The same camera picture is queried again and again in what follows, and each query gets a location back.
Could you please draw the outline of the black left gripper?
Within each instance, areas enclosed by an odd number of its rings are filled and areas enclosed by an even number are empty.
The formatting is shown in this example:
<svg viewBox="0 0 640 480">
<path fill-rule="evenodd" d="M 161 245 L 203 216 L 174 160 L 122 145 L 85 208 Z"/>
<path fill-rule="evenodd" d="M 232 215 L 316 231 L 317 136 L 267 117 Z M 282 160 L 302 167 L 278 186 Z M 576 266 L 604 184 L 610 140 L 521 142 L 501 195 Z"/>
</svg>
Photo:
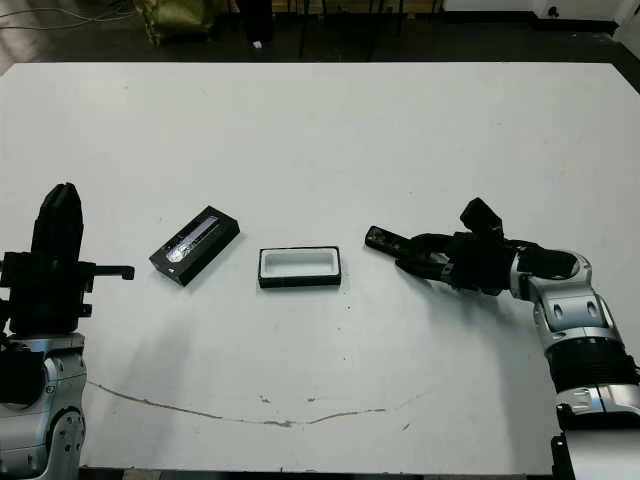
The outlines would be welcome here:
<svg viewBox="0 0 640 480">
<path fill-rule="evenodd" d="M 74 184 L 67 183 L 67 253 L 61 237 L 65 185 L 58 184 L 45 196 L 36 217 L 31 252 L 8 252 L 1 261 L 1 286 L 9 298 L 1 302 L 1 318 L 14 335 L 66 335 L 78 328 L 81 318 L 92 314 L 84 295 L 93 291 L 98 276 L 132 280 L 129 265 L 97 265 L 78 261 L 83 232 L 82 203 Z"/>
</svg>

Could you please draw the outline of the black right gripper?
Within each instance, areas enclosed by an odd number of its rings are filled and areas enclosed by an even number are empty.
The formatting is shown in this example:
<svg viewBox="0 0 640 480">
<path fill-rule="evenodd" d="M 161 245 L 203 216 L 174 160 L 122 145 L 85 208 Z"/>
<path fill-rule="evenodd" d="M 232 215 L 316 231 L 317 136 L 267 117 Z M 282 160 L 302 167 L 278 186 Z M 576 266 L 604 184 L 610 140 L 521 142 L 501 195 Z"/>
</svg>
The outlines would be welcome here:
<svg viewBox="0 0 640 480">
<path fill-rule="evenodd" d="M 420 257 L 404 257 L 395 265 L 404 272 L 429 281 L 443 281 L 458 289 L 497 296 L 510 289 L 511 267 L 516 249 L 505 241 L 483 239 L 473 233 L 454 235 L 423 233 L 409 239 L 411 250 L 422 255 L 443 253 L 446 263 Z"/>
</svg>

